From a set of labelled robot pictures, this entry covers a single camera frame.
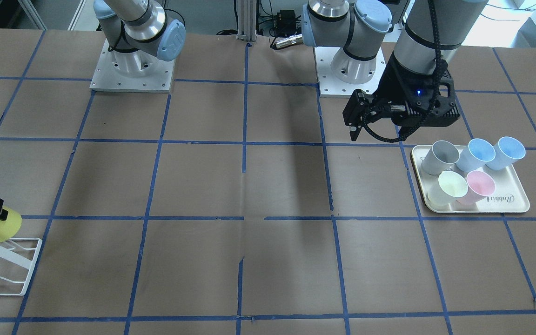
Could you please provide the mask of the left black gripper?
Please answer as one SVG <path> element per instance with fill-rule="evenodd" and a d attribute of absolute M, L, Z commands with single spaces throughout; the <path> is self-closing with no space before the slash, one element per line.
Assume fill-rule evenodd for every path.
<path fill-rule="evenodd" d="M 442 60 L 442 69 L 440 83 L 434 84 L 433 74 L 413 73 L 391 55 L 374 92 L 376 113 L 368 94 L 361 89 L 352 92 L 342 112 L 351 141 L 356 141 L 368 124 L 384 117 L 391 118 L 400 127 L 415 127 L 427 112 L 433 94 L 436 94 L 434 108 L 423 127 L 448 127 L 459 120 L 454 81 L 445 60 Z"/>

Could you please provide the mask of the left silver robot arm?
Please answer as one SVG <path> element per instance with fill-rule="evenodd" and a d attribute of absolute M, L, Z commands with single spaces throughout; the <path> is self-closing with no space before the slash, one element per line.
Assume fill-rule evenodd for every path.
<path fill-rule="evenodd" d="M 349 137 L 361 131 L 396 143 L 422 127 L 449 127 L 460 119 L 448 65 L 486 0 L 417 0 L 374 93 L 355 89 L 344 110 Z M 309 0 L 302 9 L 303 43 L 336 47 L 331 65 L 349 84 L 368 82 L 393 15 L 378 0 Z"/>

